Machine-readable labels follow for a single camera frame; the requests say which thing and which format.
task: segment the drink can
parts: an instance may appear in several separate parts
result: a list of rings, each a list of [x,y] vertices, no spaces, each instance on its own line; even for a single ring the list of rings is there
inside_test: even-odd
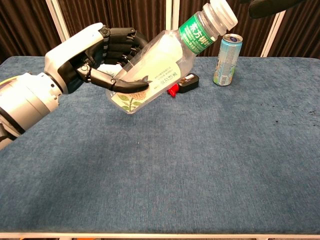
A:
[[[218,62],[213,75],[213,82],[219,86],[231,84],[236,63],[241,50],[243,38],[237,34],[223,36],[219,50]]]

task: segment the white bottle cap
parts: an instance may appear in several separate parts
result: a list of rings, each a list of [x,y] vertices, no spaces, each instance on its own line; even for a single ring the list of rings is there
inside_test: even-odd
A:
[[[237,17],[226,0],[210,0],[210,5],[215,14],[219,17],[220,22],[228,30],[231,30],[235,25],[237,25]]]

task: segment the plastic water bottle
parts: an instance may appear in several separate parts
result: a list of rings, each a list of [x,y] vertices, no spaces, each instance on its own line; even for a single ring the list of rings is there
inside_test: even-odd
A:
[[[115,76],[128,82],[148,81],[147,90],[124,94],[106,91],[112,103],[132,114],[187,75],[195,57],[238,20],[226,0],[210,0],[178,30],[164,30]]]

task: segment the green bottle label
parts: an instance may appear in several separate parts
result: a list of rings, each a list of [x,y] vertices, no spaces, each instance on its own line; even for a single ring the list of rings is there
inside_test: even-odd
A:
[[[184,43],[195,54],[201,53],[214,42],[207,35],[195,14],[179,27],[179,33]]]

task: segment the can lid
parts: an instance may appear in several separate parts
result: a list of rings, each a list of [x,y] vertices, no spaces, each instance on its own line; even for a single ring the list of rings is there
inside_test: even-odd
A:
[[[210,0],[210,5],[229,31],[237,25],[237,17],[226,0]]]
[[[230,33],[230,34],[223,35],[223,40],[229,43],[235,44],[235,43],[241,43],[243,41],[243,38],[238,34]]]

